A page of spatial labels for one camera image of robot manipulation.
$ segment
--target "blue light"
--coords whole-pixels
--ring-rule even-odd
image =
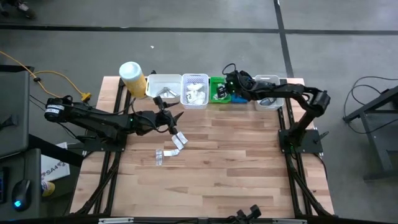
[[[15,205],[16,207],[20,207],[21,202],[20,202],[20,201],[16,201],[16,202],[14,202],[14,205]]]

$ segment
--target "yellow cable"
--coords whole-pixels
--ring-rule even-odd
[[[66,80],[68,80],[68,82],[75,88],[75,90],[76,90],[77,92],[80,93],[80,95],[81,95],[81,100],[82,100],[82,101],[88,101],[88,100],[90,99],[90,97],[91,97],[91,93],[83,93],[82,91],[80,91],[80,90],[76,87],[76,85],[75,85],[66,75],[63,75],[63,74],[61,74],[61,73],[59,73],[59,72],[55,72],[55,71],[39,71],[39,72],[33,73],[33,72],[31,72],[27,67],[25,67],[25,65],[23,65],[23,64],[20,63],[18,60],[16,60],[16,59],[14,59],[13,57],[11,57],[10,55],[8,55],[8,54],[6,54],[6,53],[4,53],[4,52],[2,52],[2,51],[0,51],[0,54],[3,54],[4,56],[6,56],[6,57],[8,57],[9,59],[11,59],[11,60],[15,61],[16,63],[18,63],[20,66],[22,66],[24,69],[26,69],[26,70],[30,73],[30,76],[33,77],[33,78],[37,78],[36,75],[37,75],[37,74],[40,74],[40,73],[53,73],[53,74],[56,74],[56,75],[60,75],[61,77],[63,77],[63,78],[65,78]],[[44,92],[46,92],[47,94],[52,95],[52,96],[57,97],[57,98],[60,98],[60,97],[57,96],[56,94],[51,93],[51,92],[49,92],[48,90],[46,90],[46,89],[44,88],[43,84],[42,84],[40,81],[38,81],[37,83],[40,85],[40,87],[41,87],[41,88],[44,90]]]
[[[70,81],[70,79],[69,79],[66,75],[63,75],[63,74],[61,74],[61,73],[59,73],[59,72],[55,72],[55,71],[39,71],[39,72],[35,72],[34,74],[37,75],[37,74],[40,74],[40,73],[53,73],[53,74],[60,75],[61,77],[63,77],[63,78],[65,78],[66,80],[68,80],[68,82],[75,88],[75,90],[76,90],[77,92],[79,92],[81,95],[83,94],[83,92],[80,91],[80,90],[76,87],[76,85],[75,85],[72,81]]]

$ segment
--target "green basket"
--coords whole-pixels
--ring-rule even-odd
[[[209,95],[209,100],[210,103],[230,103],[231,102],[231,95],[228,94],[228,96],[222,100],[214,100],[213,96],[217,94],[217,87],[218,84],[225,83],[225,78],[222,77],[210,77],[210,95]]]

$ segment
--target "white plastic item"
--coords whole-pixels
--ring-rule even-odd
[[[202,84],[198,91],[205,93],[205,101],[201,105],[193,105],[187,101],[187,86],[189,84]],[[206,74],[183,74],[180,101],[186,110],[205,110],[209,102],[209,76]]]
[[[264,82],[270,82],[270,83],[275,83],[276,85],[280,85],[279,77],[276,75],[256,75],[256,77],[254,77],[254,80],[256,82],[264,81]],[[257,100],[256,102],[254,102],[254,107],[258,111],[275,111],[284,105],[283,98],[277,98],[275,100],[275,102],[269,106],[261,106],[260,102],[261,102],[261,100]]]
[[[152,98],[158,96],[158,93],[167,87],[174,93],[178,94],[173,96],[168,93],[166,95],[161,94],[160,97],[164,102],[176,103],[180,101],[181,95],[181,80],[182,76],[179,74],[153,74],[147,78],[146,95]]]

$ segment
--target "white container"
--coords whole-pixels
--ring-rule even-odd
[[[147,78],[146,95],[152,98],[158,96],[158,93],[163,90],[164,87],[170,88],[178,96],[173,96],[170,93],[167,96],[161,94],[160,97],[164,102],[176,103],[180,101],[181,95],[181,80],[182,77],[179,74],[153,74]]]
[[[203,84],[203,87],[199,90],[205,92],[206,95],[202,105],[193,105],[187,102],[187,86],[194,83]],[[180,101],[186,110],[205,110],[209,102],[209,76],[206,74],[183,74]]]
[[[264,81],[264,82],[270,82],[270,83],[275,83],[276,85],[280,85],[279,77],[276,75],[256,75],[256,77],[254,77],[254,80],[256,82]],[[261,106],[260,102],[261,102],[261,100],[257,100],[256,102],[254,102],[254,107],[258,111],[275,111],[284,105],[283,98],[277,98],[275,100],[275,102],[269,106]]]

